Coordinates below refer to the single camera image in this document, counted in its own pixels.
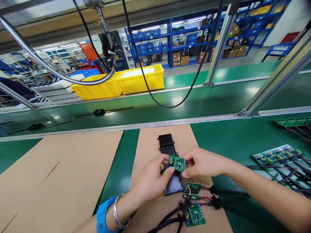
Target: blue wristband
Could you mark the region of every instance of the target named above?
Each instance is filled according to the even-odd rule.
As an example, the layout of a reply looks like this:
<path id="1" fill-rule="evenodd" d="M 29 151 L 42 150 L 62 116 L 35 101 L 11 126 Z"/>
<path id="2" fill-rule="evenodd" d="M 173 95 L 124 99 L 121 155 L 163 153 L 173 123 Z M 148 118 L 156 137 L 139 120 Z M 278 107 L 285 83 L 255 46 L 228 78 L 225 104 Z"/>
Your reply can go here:
<path id="1" fill-rule="evenodd" d="M 105 203 L 101 204 L 97 211 L 97 233 L 117 233 L 120 229 L 115 232 L 111 232 L 108 230 L 106 225 L 106 213 L 109 206 L 111 206 L 114 201 L 117 199 L 117 196 L 111 197 Z"/>

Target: yellow crate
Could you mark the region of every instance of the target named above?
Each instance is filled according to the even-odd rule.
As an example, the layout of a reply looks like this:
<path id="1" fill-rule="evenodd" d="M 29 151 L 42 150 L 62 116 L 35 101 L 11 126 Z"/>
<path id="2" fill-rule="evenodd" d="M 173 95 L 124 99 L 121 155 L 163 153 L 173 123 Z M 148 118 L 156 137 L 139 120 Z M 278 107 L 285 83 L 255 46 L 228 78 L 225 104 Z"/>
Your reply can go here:
<path id="1" fill-rule="evenodd" d="M 148 69 L 155 69 L 152 73 L 145 73 L 145 77 L 148 83 L 150 90 L 157 90 L 164 88 L 164 70 L 161 64 L 153 66 L 145 66 L 143 70 L 148 71 Z M 119 83 L 123 94 L 131 94 L 138 92 L 148 91 L 143 74 L 140 71 L 140 74 L 135 75 L 135 71 L 139 73 L 140 68 L 125 70 L 123 74 L 119 75 L 116 80 Z M 133 76 L 124 77 L 126 73 L 131 72 Z"/>
<path id="2" fill-rule="evenodd" d="M 118 97 L 122 94 L 122 90 L 117 82 L 117 77 L 119 77 L 123 71 L 115 72 L 114 75 L 106 82 L 95 85 L 95 86 L 82 86 L 74 84 L 71 88 L 76 92 L 78 96 L 83 100 L 92 100 L 92 99 L 105 99 Z M 103 78 L 107 74 L 93 75 L 83 81 L 95 81 Z"/>

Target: bangle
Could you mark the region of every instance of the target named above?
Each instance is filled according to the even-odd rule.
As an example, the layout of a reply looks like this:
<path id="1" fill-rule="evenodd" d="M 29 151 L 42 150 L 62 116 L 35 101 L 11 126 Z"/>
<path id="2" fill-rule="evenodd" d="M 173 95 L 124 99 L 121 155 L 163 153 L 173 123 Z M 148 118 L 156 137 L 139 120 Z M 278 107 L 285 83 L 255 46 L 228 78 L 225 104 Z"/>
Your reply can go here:
<path id="1" fill-rule="evenodd" d="M 116 222 L 118 228 L 120 228 L 120 229 L 126 228 L 126 227 L 129 225 L 129 223 L 130 223 L 130 218 L 128 218 L 128 219 L 126 220 L 125 225 L 122 225 L 122 224 L 120 223 L 119 218 L 118 218 L 118 214 L 117 214 L 117 203 L 118 203 L 119 198 L 122 197 L 123 195 L 124 195 L 124 193 L 122 193 L 121 195 L 117 196 L 117 199 L 115 200 L 114 206 L 113 206 L 114 221 Z"/>

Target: blue shelving rack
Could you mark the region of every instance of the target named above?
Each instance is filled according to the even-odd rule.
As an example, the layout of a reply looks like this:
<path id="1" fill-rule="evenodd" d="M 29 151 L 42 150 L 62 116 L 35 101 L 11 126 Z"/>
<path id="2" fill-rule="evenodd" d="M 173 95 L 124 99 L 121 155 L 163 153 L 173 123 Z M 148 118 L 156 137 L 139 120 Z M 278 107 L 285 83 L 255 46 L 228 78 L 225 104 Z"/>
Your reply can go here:
<path id="1" fill-rule="evenodd" d="M 278 13 L 272 13 L 272 11 L 275 9 L 277 3 L 281 2 L 281 1 L 284 2 L 283 9 Z M 236 18 L 235 18 L 234 23 L 240 25 L 240 28 L 242 29 L 243 33 L 239 36 L 228 38 L 227 46 L 228 46 L 228 42 L 231 40 L 234 40 L 233 46 L 235 44 L 235 41 L 238 41 L 239 45 L 248 45 L 249 49 L 246 52 L 245 56 L 248 55 L 248 53 L 252 47 L 261 48 L 263 46 L 264 42 L 266 41 L 266 39 L 268 38 L 269 34 L 271 33 L 271 31 L 273 30 L 274 25 L 278 22 L 278 20 L 280 19 L 280 17 L 284 13 L 284 11 L 285 11 L 286 7 L 288 6 L 288 4 L 290 3 L 290 1 L 291 0 L 268 0 L 268 1 L 262 0 L 257 5 L 255 3 L 258 1 L 242 3 L 240 5 L 240 8 L 247 7 L 247 9 L 241 10 L 236 14 Z M 271 5 L 271 8 L 270 8 L 268 13 L 255 15 L 255 16 L 249 16 L 249 14 L 252 10 L 258 9 L 258 8 L 260 8 L 262 6 L 266 6 L 266 5 Z M 222 12 L 226 11 L 226 10 L 227 10 L 227 6 L 224 6 L 222 8 Z M 167 24 L 167 33 L 155 35 L 155 36 L 150 36 L 147 38 L 145 37 L 145 38 L 141 38 L 141 39 L 134 39 L 134 42 L 135 43 L 142 42 L 142 41 L 147 42 L 149 40 L 160 39 L 160 38 L 166 37 L 167 41 L 168 41 L 168 48 L 165 50 L 161 49 L 160 51 L 147 52 L 147 53 L 144 53 L 143 55 L 139 55 L 139 56 L 148 56 L 148 55 L 152 55 L 152 54 L 159 54 L 159 53 L 167 52 L 168 65 L 167 66 L 164 65 L 164 69 L 166 69 L 166 68 L 173 68 L 173 52 L 175 52 L 175 51 L 179 51 L 179 50 L 188 51 L 189 48 L 191 48 L 191 47 L 199 47 L 199 46 L 200 47 L 202 46 L 203 51 L 205 51 L 205 49 L 209 43 L 209 41 L 207 41 L 207 40 L 208 40 L 209 36 L 212 34 L 213 27 L 215 26 L 213 17 L 214 17 L 214 14 L 216 14 L 216 13 L 217 13 L 217 9 L 210 9 L 207 11 L 202 11 L 202 12 L 198 12 L 198 13 L 194 13 L 194 14 L 189 14 L 189 15 L 185 15 L 185 16 L 170 18 L 170 19 L 166 19 L 166 20 L 156 21 L 156 22 L 132 27 L 132 31 L 135 31 L 135 30 L 140 30 L 143 28 L 150 28 L 150 27 L 157 26 L 157 25 Z M 240 17 L 240 15 L 242 13 L 245 13 L 245 17 Z M 201 27 L 195 27 L 195 28 L 187 28 L 187 29 L 183 29 L 183 30 L 173 30 L 173 23 L 174 22 L 178 22 L 181 20 L 187 20 L 187 19 L 191 19 L 191 18 L 195 18 L 195 17 L 200 17 L 200 16 L 204 16 L 204 15 L 206 15 L 206 16 L 211 15 L 211 17 L 209 18 L 210 20 L 209 20 L 208 25 L 204 25 Z M 217 30 L 219 32 L 222 28 L 223 22 L 224 22 L 224 15 L 222 17 L 220 17 L 218 25 L 217 25 Z M 266 25 L 268 23 L 271 23 L 271 22 L 273 22 L 272 27 L 269 29 L 265 29 Z M 260 25 L 253 28 L 252 26 L 255 23 L 260 23 Z M 196 43 L 193 45 L 173 46 L 173 36 L 178 35 L 178 34 L 189 33 L 189 32 L 201 31 L 201 30 L 203 30 L 203 35 L 206 35 L 204 42 Z M 133 47 L 133 41 L 131 40 L 127 29 L 125 29 L 125 33 L 126 33 L 126 37 L 127 37 L 128 42 L 129 42 L 129 45 L 130 45 L 130 50 L 131 50 L 133 60 L 134 60 L 134 64 L 136 67 L 137 54 L 135 53 L 135 49 Z M 255 44 L 256 39 L 258 38 L 258 36 L 261 33 L 266 33 L 263 41 L 260 44 Z M 210 46 L 210 50 L 208 53 L 207 62 L 209 62 L 209 60 L 210 60 L 210 55 L 212 53 L 213 47 L 215 47 L 217 45 L 217 42 L 218 42 L 218 41 L 215 41 L 215 36 L 216 36 L 216 34 L 214 35 L 213 38 L 211 38 L 212 44 Z M 196 61 L 193 61 L 193 60 L 189 61 L 189 65 L 192 65 L 195 63 L 196 63 Z"/>

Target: fluorescent light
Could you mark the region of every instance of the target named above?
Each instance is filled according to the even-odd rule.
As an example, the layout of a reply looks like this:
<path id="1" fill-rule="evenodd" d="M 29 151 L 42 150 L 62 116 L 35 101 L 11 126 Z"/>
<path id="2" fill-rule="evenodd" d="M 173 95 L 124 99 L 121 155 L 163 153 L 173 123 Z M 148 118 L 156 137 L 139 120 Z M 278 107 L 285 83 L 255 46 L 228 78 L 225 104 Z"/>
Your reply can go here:
<path id="1" fill-rule="evenodd" d="M 184 21 L 178 21 L 178 22 L 174 22 L 172 23 L 172 25 L 176 25 L 176 24 L 182 24 Z"/>
<path id="2" fill-rule="evenodd" d="M 202 16 L 202 17 L 199 17 L 199 18 L 188 19 L 188 22 L 199 20 L 199 19 L 205 19 L 205 18 L 206 18 L 206 16 Z"/>
<path id="3" fill-rule="evenodd" d="M 160 26 L 156 26 L 156 27 L 151 27 L 151 28 L 145 28 L 145 29 L 141 29 L 141 31 L 148 31 L 148 30 L 152 30 L 152 29 L 157 29 Z"/>
<path id="4" fill-rule="evenodd" d="M 50 51 L 50 50 L 54 50 L 54 49 L 58 49 L 58 47 L 49 48 L 49 49 L 44 49 L 44 50 L 42 50 L 42 51 Z"/>
<path id="5" fill-rule="evenodd" d="M 77 43 L 73 43 L 73 44 L 70 44 L 70 45 L 63 45 L 61 46 L 61 48 L 65 48 L 65 47 L 68 47 L 68 46 L 72 46 L 72 45 L 76 45 Z"/>

